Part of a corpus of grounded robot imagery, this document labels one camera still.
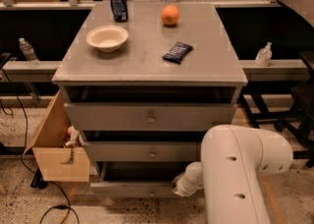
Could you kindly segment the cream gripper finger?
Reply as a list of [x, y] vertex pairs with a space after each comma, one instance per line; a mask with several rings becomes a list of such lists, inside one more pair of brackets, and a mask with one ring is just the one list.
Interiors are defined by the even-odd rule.
[[180, 179], [180, 176], [177, 176], [173, 181], [172, 181], [172, 191], [173, 192], [176, 192], [178, 190], [178, 187], [177, 187], [177, 183]]

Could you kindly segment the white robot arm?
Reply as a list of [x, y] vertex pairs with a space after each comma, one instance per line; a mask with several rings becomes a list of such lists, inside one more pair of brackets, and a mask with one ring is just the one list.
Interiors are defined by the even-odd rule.
[[200, 160], [174, 179], [173, 192], [203, 190], [208, 224], [271, 224], [258, 177], [286, 172], [289, 142], [268, 130], [220, 125], [205, 134], [200, 151]]

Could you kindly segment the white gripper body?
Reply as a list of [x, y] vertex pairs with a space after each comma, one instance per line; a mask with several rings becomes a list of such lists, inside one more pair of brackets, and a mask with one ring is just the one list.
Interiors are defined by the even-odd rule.
[[192, 196], [203, 189], [202, 164], [192, 162], [185, 171], [176, 177], [176, 194], [178, 196]]

